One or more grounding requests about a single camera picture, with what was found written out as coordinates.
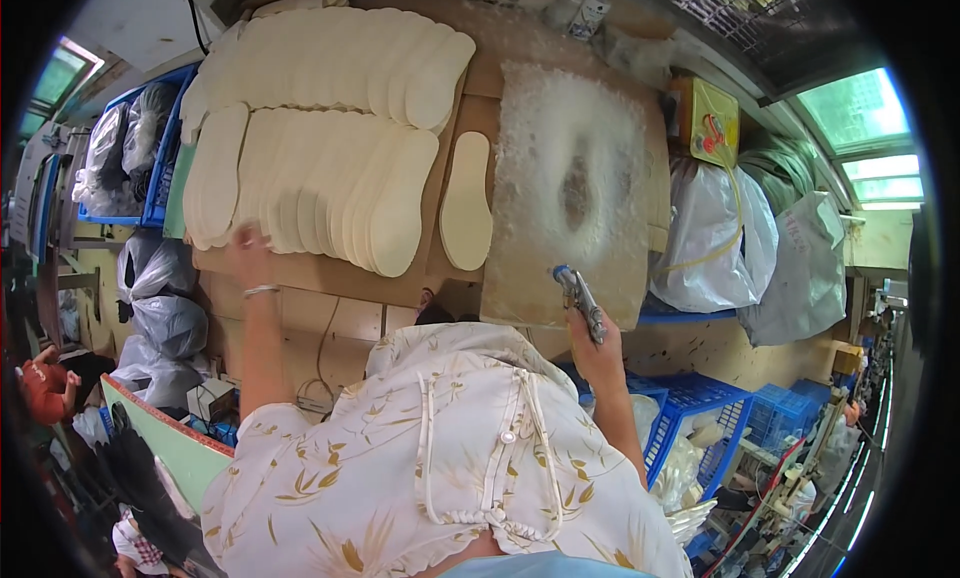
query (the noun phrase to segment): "plastic bottle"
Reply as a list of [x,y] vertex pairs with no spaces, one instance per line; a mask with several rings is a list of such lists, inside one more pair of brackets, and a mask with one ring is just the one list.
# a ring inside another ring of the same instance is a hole
[[554,0],[543,10],[543,23],[559,32],[567,32],[583,3],[584,0]]
[[609,11],[610,0],[583,0],[566,32],[577,41],[589,41]]

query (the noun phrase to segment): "red shirt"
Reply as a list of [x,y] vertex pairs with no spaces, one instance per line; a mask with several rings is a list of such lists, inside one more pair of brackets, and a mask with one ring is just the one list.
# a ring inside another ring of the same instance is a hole
[[30,415],[38,423],[53,426],[73,416],[73,406],[67,407],[61,396],[66,391],[66,368],[60,364],[23,364],[23,382],[30,393],[27,401]]

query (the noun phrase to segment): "black cable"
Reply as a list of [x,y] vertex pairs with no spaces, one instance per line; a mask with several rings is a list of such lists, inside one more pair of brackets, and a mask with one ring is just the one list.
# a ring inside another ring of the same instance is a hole
[[186,2],[190,5],[190,18],[193,19],[193,32],[197,35],[199,50],[203,52],[203,56],[208,56],[210,55],[210,51],[207,45],[204,44],[204,40],[200,38],[200,25],[197,23],[197,6],[194,5],[193,0],[186,0]]

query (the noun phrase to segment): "spray gun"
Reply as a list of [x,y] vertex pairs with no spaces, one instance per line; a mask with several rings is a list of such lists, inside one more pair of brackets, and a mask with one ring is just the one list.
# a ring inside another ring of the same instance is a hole
[[590,333],[590,340],[597,345],[603,345],[603,337],[607,336],[607,329],[603,325],[603,313],[587,287],[584,277],[567,265],[558,265],[553,269],[553,280],[563,287],[563,304],[571,305],[580,310],[586,327]]

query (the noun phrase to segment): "metal grate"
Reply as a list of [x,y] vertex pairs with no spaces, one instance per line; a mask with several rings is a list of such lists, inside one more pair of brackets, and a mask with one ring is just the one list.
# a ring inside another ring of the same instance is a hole
[[774,100],[881,63],[842,0],[667,1],[739,51]]

